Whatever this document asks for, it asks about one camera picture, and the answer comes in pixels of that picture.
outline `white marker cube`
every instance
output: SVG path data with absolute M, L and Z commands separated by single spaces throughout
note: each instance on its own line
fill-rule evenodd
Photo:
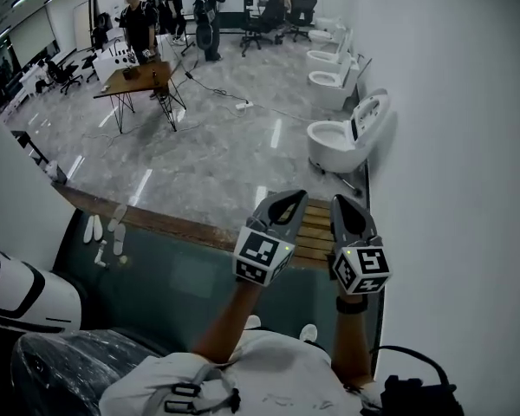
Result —
M 383 248 L 377 246 L 342 248 L 333 271 L 348 295 L 379 293 L 392 274 Z
M 294 252 L 293 244 L 244 226 L 233 251 L 233 274 L 267 287 L 289 264 Z

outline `pair of slippers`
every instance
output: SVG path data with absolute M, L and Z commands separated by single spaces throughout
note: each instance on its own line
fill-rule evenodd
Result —
M 127 205 L 118 205 L 114 211 L 114 215 L 107 225 L 107 230 L 114 233 L 114 254 L 121 256 L 123 253 L 123 241 L 125 239 L 125 225 L 121 224 L 121 220 L 127 212 Z M 104 232 L 102 229 L 101 218 L 97 215 L 88 218 L 87 228 L 83 236 L 83 243 L 88 244 L 94 236 L 96 242 L 102 240 Z

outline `wooden table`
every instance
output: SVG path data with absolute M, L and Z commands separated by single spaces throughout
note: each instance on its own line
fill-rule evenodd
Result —
M 131 100 L 131 93 L 138 93 L 140 91 L 154 91 L 156 99 L 159 105 L 162 107 L 162 111 L 166 115 L 167 121 L 172 125 L 173 131 L 177 131 L 175 127 L 175 119 L 172 114 L 172 101 L 176 101 L 181 107 L 186 109 L 181 95 L 177 87 L 173 85 L 172 81 L 172 69 L 168 62 L 152 62 L 146 65 L 140 65 L 133 67 L 139 71 L 139 75 L 131 80 L 126 80 L 123 76 L 123 69 L 116 69 L 110 78 L 107 79 L 106 85 L 109 88 L 104 92 L 99 92 L 94 96 L 95 99 L 101 97 L 109 97 L 112 102 L 112 108 L 114 109 L 115 121 L 118 124 L 120 133 L 123 133 L 123 108 L 128 107 L 133 113 L 133 101 Z M 153 71 L 156 71 L 157 82 L 154 84 Z M 175 94 L 170 90 L 170 83 L 173 85 Z M 118 100 L 118 111 L 116 113 L 114 106 L 114 99 Z

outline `clear plastic wrap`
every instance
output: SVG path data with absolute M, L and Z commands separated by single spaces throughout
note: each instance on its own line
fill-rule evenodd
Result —
M 29 413 L 100 415 L 104 390 L 157 354 L 112 330 L 26 334 L 14 346 L 11 376 Z

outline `wristband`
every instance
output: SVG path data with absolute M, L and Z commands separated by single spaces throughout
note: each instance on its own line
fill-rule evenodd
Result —
M 362 295 L 362 302 L 348 303 L 337 296 L 337 311 L 343 315 L 359 315 L 367 310 L 367 295 Z

